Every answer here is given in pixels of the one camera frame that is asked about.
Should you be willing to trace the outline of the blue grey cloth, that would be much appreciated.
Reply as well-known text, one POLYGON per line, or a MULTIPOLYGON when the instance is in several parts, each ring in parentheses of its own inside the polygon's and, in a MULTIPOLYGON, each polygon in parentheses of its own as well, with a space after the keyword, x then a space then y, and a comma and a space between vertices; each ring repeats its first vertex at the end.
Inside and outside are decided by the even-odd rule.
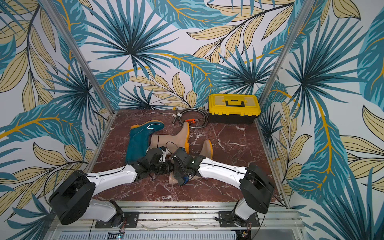
POLYGON ((189 176, 184 176, 183 177, 183 183, 182 183, 182 186, 186 185, 188 182, 189 182, 190 178, 189 176))

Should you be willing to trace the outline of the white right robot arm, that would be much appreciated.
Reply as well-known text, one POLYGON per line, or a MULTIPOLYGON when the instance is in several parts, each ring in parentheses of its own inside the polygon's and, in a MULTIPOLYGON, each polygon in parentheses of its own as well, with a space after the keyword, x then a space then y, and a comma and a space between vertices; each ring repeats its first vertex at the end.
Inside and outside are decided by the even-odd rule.
POLYGON ((268 212, 275 186, 258 166, 230 166, 202 155, 191 156, 184 148, 178 148, 171 159, 179 186, 186 185, 193 177, 200 177, 221 181, 241 191, 243 198, 234 209, 216 218, 222 224, 247 227, 252 222, 250 217, 268 212))

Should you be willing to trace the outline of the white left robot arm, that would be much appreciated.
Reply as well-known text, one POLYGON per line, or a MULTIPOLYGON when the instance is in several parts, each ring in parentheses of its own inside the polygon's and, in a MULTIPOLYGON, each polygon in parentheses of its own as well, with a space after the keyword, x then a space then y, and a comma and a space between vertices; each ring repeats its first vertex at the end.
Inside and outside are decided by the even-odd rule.
POLYGON ((78 220, 97 220, 112 228, 126 221, 123 210, 113 201, 95 200, 94 196, 120 185, 139 182, 151 174, 166 175, 173 171, 166 147, 152 148, 139 160, 123 167, 86 174, 73 172, 50 196, 49 204, 62 225, 78 220))

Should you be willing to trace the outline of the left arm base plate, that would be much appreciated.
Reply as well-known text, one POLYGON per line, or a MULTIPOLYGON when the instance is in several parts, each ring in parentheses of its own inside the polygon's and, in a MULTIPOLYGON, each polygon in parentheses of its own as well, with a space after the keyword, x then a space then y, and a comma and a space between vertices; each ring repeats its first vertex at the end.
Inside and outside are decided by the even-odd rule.
POLYGON ((96 221, 97 229, 135 229, 139 220, 139 212, 117 213, 108 222, 96 221))

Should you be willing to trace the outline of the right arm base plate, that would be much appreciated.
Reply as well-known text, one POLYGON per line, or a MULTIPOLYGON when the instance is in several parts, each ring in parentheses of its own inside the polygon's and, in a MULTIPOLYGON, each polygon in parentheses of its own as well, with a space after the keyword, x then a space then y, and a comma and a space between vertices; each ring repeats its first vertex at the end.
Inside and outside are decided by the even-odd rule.
POLYGON ((260 226, 257 213, 253 213, 248 219, 243 220, 235 215, 234 211, 220 211, 214 219, 219 222, 221 228, 253 228, 260 226))

